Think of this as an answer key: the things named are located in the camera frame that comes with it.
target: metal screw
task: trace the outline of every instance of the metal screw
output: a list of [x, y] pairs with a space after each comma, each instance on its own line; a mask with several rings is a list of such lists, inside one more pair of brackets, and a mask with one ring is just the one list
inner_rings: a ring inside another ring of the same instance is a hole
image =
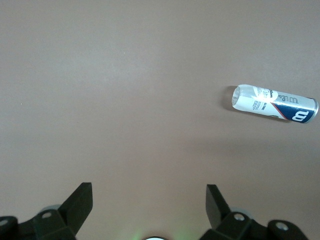
[[51, 216], [52, 216], [51, 212], [46, 212], [42, 215], [42, 218], [47, 219], [47, 218], [50, 218]]
[[238, 220], [238, 221], [244, 221], [244, 220], [245, 220], [245, 217], [244, 217], [242, 214], [240, 214], [240, 213], [236, 213], [236, 214], [234, 215], [234, 218], [235, 218], [236, 220]]
[[276, 227], [280, 230], [283, 230], [283, 231], [287, 231], [289, 230], [289, 227], [287, 225], [285, 225], [283, 222], [277, 222], [276, 224]]
[[0, 227], [6, 225], [8, 222], [7, 219], [0, 221]]

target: floor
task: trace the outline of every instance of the floor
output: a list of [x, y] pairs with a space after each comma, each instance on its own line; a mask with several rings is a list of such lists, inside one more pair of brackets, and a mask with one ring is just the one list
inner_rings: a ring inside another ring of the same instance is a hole
[[1, 1], [0, 216], [92, 182], [77, 239], [198, 240], [206, 185], [319, 239], [320, 117], [235, 110], [237, 85], [320, 100], [320, 1]]

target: white label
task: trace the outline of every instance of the white label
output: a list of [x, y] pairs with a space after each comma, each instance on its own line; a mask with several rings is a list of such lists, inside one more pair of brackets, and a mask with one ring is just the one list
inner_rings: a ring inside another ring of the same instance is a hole
[[272, 102], [255, 100], [253, 98], [240, 96], [233, 107], [240, 111], [266, 115], [274, 118], [285, 119], [279, 111], [273, 106]]
[[253, 87], [254, 93], [256, 95], [256, 100], [262, 102], [272, 102], [277, 99], [278, 92], [262, 87]]

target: led light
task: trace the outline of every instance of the led light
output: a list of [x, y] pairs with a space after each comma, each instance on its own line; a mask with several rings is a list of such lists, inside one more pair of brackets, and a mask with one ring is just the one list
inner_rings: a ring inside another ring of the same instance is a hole
[[158, 236], [153, 236], [153, 237], [146, 238], [145, 240], [166, 240], [166, 239]]

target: blue label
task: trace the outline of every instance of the blue label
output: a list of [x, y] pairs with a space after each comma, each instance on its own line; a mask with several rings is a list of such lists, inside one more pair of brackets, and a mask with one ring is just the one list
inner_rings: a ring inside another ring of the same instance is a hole
[[309, 108], [288, 106], [274, 102], [271, 104], [285, 119], [302, 124], [308, 122], [316, 112], [315, 110]]

